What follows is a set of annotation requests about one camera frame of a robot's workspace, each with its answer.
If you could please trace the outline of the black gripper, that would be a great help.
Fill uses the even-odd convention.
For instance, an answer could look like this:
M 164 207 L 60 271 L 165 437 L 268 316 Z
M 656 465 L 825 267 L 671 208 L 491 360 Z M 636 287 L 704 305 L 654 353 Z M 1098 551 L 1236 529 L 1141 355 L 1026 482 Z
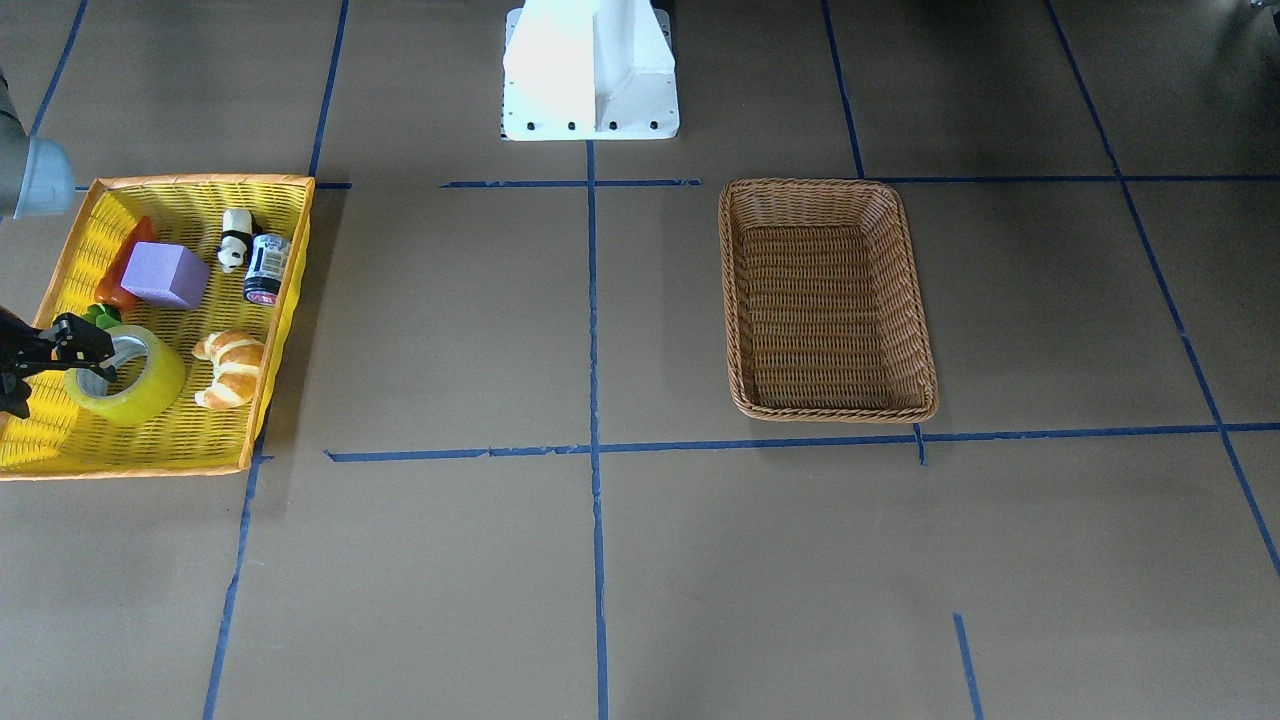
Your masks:
M 101 364 L 115 355 L 113 337 L 93 322 L 74 313 L 58 315 L 52 320 L 52 345 L 18 315 L 1 309 L 3 413 L 29 418 L 27 379 L 42 372 L 87 372 L 104 384 L 116 380 L 118 369 Z

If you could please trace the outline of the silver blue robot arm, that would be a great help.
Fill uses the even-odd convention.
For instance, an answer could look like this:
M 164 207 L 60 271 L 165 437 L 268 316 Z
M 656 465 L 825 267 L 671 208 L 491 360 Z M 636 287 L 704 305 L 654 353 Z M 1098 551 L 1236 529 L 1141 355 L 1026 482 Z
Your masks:
M 44 217 L 70 208 L 73 174 L 60 143 L 36 138 L 17 114 L 10 85 L 1 76 L 1 210 L 3 217 Z M 115 354 L 111 336 L 93 322 L 63 313 L 46 328 L 1 310 L 1 410 L 29 418 L 28 379 L 44 372 L 90 370 L 108 382 L 116 370 L 106 365 Z

